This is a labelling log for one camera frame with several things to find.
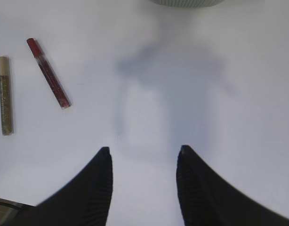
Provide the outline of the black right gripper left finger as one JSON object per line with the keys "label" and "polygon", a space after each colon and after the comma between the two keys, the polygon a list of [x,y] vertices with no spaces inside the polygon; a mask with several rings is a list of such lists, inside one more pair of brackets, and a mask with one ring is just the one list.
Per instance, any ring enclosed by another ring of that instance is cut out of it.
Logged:
{"label": "black right gripper left finger", "polygon": [[112,157],[101,148],[61,190],[12,221],[14,226],[104,226],[113,192]]}

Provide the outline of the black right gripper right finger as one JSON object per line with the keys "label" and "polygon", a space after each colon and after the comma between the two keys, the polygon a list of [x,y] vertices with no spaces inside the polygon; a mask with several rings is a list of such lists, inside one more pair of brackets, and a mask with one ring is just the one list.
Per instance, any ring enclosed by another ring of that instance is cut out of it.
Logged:
{"label": "black right gripper right finger", "polygon": [[177,195],[186,226],[289,226],[219,176],[189,145],[177,158]]}

